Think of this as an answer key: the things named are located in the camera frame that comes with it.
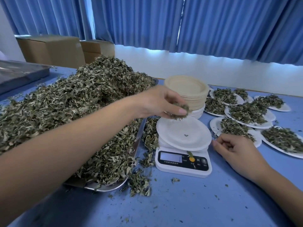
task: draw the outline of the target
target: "cardboard box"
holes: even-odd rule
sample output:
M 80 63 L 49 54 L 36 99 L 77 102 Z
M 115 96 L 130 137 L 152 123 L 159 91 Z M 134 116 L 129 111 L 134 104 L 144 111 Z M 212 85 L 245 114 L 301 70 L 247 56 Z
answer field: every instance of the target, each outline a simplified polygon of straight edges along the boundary
M 85 63 L 87 64 L 93 63 L 96 57 L 103 56 L 101 53 L 87 53 L 87 52 L 83 52 L 83 53 L 84 53 Z
M 115 45 L 108 41 L 89 40 L 81 41 L 83 52 L 98 53 L 103 56 L 115 56 Z
M 27 62 L 69 68 L 85 64 L 81 43 L 77 37 L 43 35 L 18 37 L 17 42 Z

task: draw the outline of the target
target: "hand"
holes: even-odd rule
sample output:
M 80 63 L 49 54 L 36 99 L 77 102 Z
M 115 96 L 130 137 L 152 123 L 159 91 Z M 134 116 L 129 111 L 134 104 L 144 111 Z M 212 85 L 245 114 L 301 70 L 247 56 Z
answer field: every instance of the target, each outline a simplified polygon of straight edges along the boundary
M 271 169 L 253 142 L 243 136 L 221 134 L 212 144 L 236 172 L 254 183 Z
M 172 103 L 187 104 L 181 96 L 169 88 L 157 85 L 137 95 L 131 96 L 138 106 L 137 118 L 146 118 L 148 116 L 161 116 L 169 118 L 166 114 L 186 115 L 186 110 Z

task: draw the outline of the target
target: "blue table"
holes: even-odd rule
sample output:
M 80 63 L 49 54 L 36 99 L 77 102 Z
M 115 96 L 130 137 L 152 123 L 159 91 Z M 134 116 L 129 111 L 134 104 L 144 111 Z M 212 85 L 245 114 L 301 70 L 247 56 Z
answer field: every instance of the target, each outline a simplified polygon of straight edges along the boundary
M 29 93 L 38 83 L 50 84 L 58 77 L 72 73 L 75 69 L 51 69 L 51 75 L 46 79 L 1 95 L 0 101 L 20 92 Z M 252 97 L 267 95 L 253 91 L 248 94 Z M 279 125 L 302 135 L 303 98 L 280 97 L 292 111 L 272 111 Z M 212 118 L 215 117 L 204 113 L 200 121 L 209 127 Z M 258 149 L 274 169 L 303 190 L 302 159 L 285 155 L 264 143 Z M 143 152 L 145 149 L 141 145 L 138 154 Z M 213 171 L 205 179 L 165 173 L 156 167 L 147 168 L 147 174 L 152 172 L 152 194 L 150 197 L 136 195 L 133 198 L 129 191 L 92 193 L 80 188 L 67 190 L 62 186 L 46 201 L 22 214 L 10 227 L 290 226 L 285 214 L 259 187 L 233 171 L 212 147 L 208 152 Z M 179 178 L 180 182 L 172 184 L 173 177 Z

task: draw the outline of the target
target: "stack of beige plates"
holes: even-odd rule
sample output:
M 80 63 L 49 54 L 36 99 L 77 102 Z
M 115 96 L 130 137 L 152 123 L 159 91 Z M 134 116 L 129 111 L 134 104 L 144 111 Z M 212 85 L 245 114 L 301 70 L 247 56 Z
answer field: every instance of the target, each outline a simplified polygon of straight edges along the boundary
M 190 110 L 199 110 L 205 105 L 209 87 L 200 80 L 191 76 L 170 76 L 164 85 L 178 92 Z

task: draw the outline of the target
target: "curtain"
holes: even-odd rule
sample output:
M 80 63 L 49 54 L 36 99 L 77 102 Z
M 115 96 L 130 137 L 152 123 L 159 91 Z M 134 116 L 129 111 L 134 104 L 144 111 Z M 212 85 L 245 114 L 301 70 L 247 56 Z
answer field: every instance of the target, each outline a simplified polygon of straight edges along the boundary
M 92 0 L 96 39 L 176 52 L 183 0 Z
M 185 0 L 177 52 L 256 60 L 288 0 Z
M 16 35 L 92 39 L 85 0 L 0 0 Z
M 259 61 L 303 65 L 303 0 L 291 0 Z

